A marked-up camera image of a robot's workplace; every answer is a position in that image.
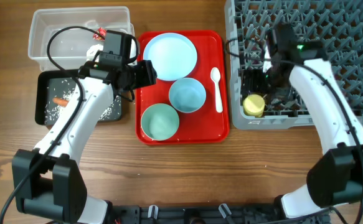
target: yellow object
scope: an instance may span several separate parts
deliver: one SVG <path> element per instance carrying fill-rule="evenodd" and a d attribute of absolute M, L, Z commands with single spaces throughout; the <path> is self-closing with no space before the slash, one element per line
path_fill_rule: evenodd
<path fill-rule="evenodd" d="M 260 95 L 251 94 L 243 100 L 243 110 L 246 115 L 255 116 L 257 118 L 263 115 L 264 99 Z"/>

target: green bowl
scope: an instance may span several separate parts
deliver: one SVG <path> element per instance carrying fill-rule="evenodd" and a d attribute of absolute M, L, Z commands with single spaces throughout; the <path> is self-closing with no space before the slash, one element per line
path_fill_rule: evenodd
<path fill-rule="evenodd" d="M 164 103 L 147 108 L 141 118 L 144 133 L 152 140 L 163 141 L 173 136 L 180 125 L 177 111 Z"/>

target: red wrapper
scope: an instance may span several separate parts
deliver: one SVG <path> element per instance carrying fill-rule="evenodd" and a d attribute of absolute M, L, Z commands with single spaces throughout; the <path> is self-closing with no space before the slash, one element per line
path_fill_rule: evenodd
<path fill-rule="evenodd" d="M 104 29 L 104 28 L 99 28 L 98 30 L 97 30 L 97 32 L 98 33 L 100 33 L 102 36 L 106 36 L 106 30 Z M 104 40 L 104 39 L 102 39 L 99 35 L 96 35 L 96 34 L 94 34 L 93 35 L 93 39 L 94 40 Z"/>

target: teal bowl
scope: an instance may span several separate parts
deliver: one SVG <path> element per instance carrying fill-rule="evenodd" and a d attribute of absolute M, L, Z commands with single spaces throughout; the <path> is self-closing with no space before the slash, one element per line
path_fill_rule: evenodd
<path fill-rule="evenodd" d="M 176 110 L 183 113 L 192 113 L 204 105 L 206 90 L 198 80 L 182 78 L 171 85 L 169 100 Z"/>
<path fill-rule="evenodd" d="M 171 138 L 180 125 L 177 111 L 170 105 L 158 103 L 147 108 L 141 117 L 141 128 L 152 140 Z"/>

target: orange carrot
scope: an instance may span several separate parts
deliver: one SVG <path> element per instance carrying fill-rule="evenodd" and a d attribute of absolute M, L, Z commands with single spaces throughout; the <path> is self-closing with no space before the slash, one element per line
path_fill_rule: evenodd
<path fill-rule="evenodd" d="M 54 97 L 52 101 L 60 106 L 66 107 L 69 103 L 67 100 L 60 99 L 58 97 Z"/>

